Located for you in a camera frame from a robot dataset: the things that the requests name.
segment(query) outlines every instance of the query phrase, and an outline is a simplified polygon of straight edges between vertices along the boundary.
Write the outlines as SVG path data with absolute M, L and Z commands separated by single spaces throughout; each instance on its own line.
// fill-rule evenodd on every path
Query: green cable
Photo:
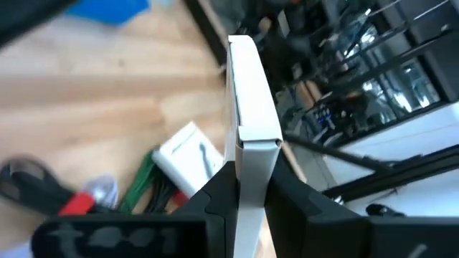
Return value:
M 136 177 L 134 178 L 134 182 L 129 187 L 126 195 L 124 196 L 123 200 L 121 201 L 120 205 L 118 206 L 118 210 L 126 213 L 132 213 L 134 207 L 148 190 L 151 187 L 151 183 L 157 176 L 154 173 L 153 167 L 155 163 L 151 159 L 151 154 L 153 153 L 150 150 L 142 160 L 142 164 L 140 168 L 137 170 Z

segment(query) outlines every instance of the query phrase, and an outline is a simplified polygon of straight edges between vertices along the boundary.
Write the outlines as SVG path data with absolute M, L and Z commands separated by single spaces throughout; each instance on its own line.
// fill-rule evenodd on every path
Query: blue object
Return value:
M 149 8 L 148 0 L 82 0 L 68 13 L 106 24 L 121 25 Z

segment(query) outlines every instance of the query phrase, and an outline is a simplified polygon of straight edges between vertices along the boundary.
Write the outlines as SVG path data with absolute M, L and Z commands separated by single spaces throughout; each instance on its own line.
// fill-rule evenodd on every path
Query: white wall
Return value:
M 418 154 L 428 154 L 459 144 L 459 103 L 442 107 L 422 117 L 390 128 L 379 134 L 344 146 L 343 151 L 381 160 L 400 160 Z M 349 165 L 331 157 L 324 161 L 337 184 L 367 176 L 371 171 Z M 459 172 L 410 184 L 400 196 L 390 196 L 377 202 L 410 215 L 459 216 Z M 365 198 L 348 204 L 349 208 L 365 214 L 369 201 Z

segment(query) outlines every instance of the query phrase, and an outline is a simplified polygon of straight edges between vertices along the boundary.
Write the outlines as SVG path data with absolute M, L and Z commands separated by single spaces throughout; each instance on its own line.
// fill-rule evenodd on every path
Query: red object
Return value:
M 186 195 L 182 193 L 181 191 L 177 191 L 174 194 L 174 197 L 172 197 L 172 199 L 174 200 L 174 203 L 177 204 L 178 207 L 182 207 L 189 200 L 188 197 L 186 197 Z
M 77 193 L 60 210 L 59 215 L 85 215 L 95 205 L 95 199 L 88 193 Z

